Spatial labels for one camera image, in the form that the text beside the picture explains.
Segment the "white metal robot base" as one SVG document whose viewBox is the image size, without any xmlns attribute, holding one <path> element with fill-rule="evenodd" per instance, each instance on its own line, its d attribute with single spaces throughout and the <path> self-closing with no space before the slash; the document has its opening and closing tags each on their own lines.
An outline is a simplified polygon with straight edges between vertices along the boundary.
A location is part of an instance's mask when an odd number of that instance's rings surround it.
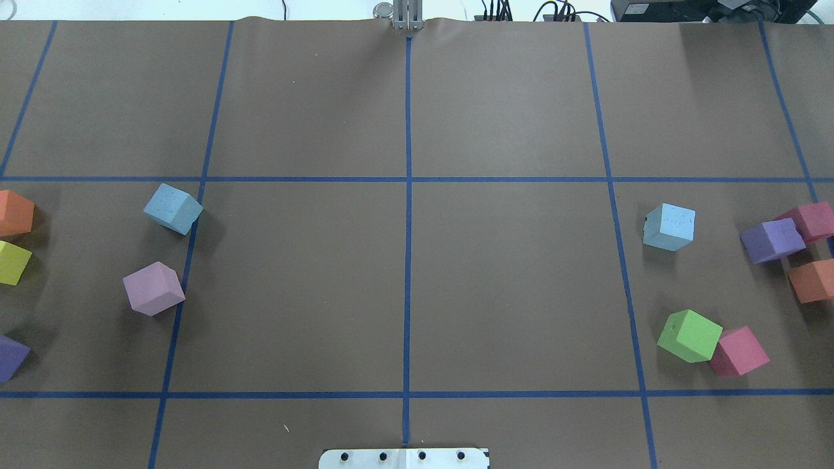
<svg viewBox="0 0 834 469">
<path fill-rule="evenodd" d="M 324 451 L 319 468 L 489 468 L 480 448 L 370 448 Z"/>
</svg>

